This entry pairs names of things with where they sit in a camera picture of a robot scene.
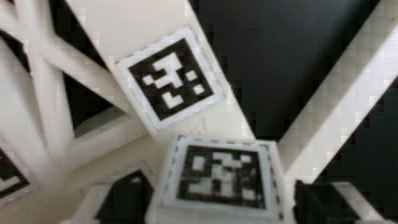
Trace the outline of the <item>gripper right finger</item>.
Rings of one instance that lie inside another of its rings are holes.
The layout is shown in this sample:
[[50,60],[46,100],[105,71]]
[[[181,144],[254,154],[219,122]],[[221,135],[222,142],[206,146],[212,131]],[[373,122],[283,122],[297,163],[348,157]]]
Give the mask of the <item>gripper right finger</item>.
[[350,182],[295,183],[297,224],[391,224]]

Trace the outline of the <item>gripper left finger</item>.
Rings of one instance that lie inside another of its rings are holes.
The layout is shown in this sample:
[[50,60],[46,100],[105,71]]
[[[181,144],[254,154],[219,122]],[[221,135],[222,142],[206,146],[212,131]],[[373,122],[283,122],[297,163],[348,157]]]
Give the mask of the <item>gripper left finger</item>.
[[61,224],[146,224],[151,196],[153,184],[137,170],[91,187],[77,212]]

